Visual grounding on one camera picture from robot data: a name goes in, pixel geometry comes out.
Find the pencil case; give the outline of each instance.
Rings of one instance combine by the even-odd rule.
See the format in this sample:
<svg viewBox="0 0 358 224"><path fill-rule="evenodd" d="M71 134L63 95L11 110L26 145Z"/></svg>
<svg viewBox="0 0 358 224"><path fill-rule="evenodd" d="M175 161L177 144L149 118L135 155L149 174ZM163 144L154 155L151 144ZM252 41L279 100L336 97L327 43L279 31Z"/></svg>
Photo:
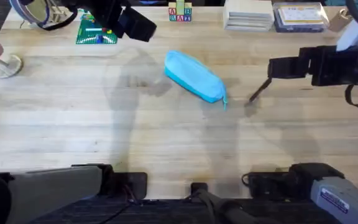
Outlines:
<svg viewBox="0 0 358 224"><path fill-rule="evenodd" d="M170 50L165 57L164 71L177 84L209 103L223 100L226 109L227 96L223 81L197 59Z"/></svg>

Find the wood grain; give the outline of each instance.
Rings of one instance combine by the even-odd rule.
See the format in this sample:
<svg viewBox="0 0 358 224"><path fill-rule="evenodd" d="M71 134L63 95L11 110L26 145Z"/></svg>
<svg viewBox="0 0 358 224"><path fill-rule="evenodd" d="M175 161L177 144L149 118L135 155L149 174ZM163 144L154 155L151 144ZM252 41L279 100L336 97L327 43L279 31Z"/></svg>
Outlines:
<svg viewBox="0 0 358 224"><path fill-rule="evenodd" d="M147 172L147 198L184 197L195 181L222 197L246 197L243 173L325 162L358 186L358 109L344 101L344 86L275 80L246 106L269 58L334 45L339 34L224 30L221 7L195 7L191 23L169 22L164 7L136 9L158 26L149 43L75 45L79 17L45 32L20 29L11 11L0 42L24 69L0 79L0 170L101 162ZM329 17L338 9L326 8ZM223 79L227 111L163 74L168 50L198 58Z"/></svg>

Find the sticker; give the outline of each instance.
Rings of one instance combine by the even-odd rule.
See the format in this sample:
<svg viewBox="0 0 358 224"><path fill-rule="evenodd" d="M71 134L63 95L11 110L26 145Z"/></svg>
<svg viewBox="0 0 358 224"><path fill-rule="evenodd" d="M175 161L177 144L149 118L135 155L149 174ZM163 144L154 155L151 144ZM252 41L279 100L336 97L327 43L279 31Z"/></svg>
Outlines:
<svg viewBox="0 0 358 224"><path fill-rule="evenodd" d="M343 213L347 214L350 206L348 203L340 199L338 196L334 195L327 189L321 189L320 196L327 200L329 203L333 204L335 207L340 209Z"/></svg>
<svg viewBox="0 0 358 224"><path fill-rule="evenodd" d="M278 13L284 25L323 24L318 6L280 6Z"/></svg>

